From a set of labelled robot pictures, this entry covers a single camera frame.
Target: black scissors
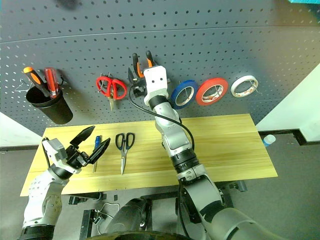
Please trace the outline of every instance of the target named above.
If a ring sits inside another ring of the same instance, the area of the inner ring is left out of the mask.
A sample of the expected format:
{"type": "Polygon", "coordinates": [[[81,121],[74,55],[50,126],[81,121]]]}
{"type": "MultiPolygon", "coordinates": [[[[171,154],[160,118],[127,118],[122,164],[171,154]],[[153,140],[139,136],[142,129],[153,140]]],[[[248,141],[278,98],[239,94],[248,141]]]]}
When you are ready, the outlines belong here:
{"type": "Polygon", "coordinates": [[[124,174],[125,166],[126,166],[126,160],[127,160],[127,152],[128,150],[133,146],[135,143],[135,134],[132,132],[128,132],[125,136],[124,133],[119,133],[115,136],[115,145],[121,152],[121,174],[124,174]],[[132,142],[129,144],[130,139],[129,136],[132,136],[132,142]]]}

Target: pen holder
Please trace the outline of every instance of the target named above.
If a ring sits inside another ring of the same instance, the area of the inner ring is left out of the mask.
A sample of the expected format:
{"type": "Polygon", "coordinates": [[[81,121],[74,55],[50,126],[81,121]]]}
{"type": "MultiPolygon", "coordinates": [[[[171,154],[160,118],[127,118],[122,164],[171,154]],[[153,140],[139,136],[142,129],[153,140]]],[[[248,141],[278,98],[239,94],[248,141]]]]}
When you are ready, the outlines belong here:
{"type": "Polygon", "coordinates": [[[60,89],[56,98],[45,97],[35,86],[29,89],[26,100],[39,109],[56,124],[66,124],[74,116],[66,103],[63,92],[60,89]]]}

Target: wooden table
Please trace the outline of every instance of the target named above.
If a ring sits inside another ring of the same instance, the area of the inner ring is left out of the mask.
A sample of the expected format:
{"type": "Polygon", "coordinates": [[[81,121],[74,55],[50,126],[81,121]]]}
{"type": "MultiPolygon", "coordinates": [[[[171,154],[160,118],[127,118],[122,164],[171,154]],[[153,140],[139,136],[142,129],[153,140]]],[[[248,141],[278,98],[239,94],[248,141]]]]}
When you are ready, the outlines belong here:
{"type": "MultiPolygon", "coordinates": [[[[194,136],[195,153],[214,182],[276,177],[257,129],[249,114],[194,117],[183,119],[194,136]]],[[[58,138],[67,148],[69,142],[90,125],[50,127],[43,136],[58,138]]],[[[90,164],[74,174],[62,194],[102,192],[119,189],[172,186],[178,184],[171,159],[161,145],[161,135],[155,121],[134,121],[97,124],[91,136],[79,146],[80,151],[92,153],[95,138],[110,137],[111,142],[97,161],[96,172],[90,164]],[[121,154],[115,145],[118,133],[135,133],[135,143],[128,151],[124,174],[120,173],[121,154]]],[[[21,196],[28,195],[31,181],[47,169],[40,144],[21,196]]]]}

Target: white wall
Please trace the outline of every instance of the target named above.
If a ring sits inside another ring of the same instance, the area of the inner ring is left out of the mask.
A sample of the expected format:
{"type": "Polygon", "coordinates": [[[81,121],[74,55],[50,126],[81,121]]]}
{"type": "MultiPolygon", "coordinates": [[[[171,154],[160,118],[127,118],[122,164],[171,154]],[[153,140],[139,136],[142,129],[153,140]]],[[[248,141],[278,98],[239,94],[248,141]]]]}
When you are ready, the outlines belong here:
{"type": "Polygon", "coordinates": [[[0,112],[0,147],[38,145],[41,136],[0,112]]]}
{"type": "Polygon", "coordinates": [[[320,141],[320,64],[257,125],[258,131],[300,129],[320,141]]]}

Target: pegboard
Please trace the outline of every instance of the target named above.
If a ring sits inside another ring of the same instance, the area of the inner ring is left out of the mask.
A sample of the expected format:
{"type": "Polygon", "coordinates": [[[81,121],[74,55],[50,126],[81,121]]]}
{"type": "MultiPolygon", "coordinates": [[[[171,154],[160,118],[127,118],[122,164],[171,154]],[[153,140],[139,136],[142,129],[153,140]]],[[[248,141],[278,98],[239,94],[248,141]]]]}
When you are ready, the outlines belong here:
{"type": "MultiPolygon", "coordinates": [[[[193,79],[225,78],[229,86],[253,75],[258,91],[217,103],[193,102],[182,118],[250,113],[257,124],[320,62],[320,7],[273,1],[3,1],[0,110],[42,134],[55,127],[25,98],[22,73],[54,67],[64,75],[63,94],[73,112],[65,125],[152,120],[126,97],[110,111],[97,92],[100,73],[128,81],[132,53],[145,51],[167,70],[169,93],[193,79]]],[[[143,99],[135,101],[143,106],[143,99]]]]}

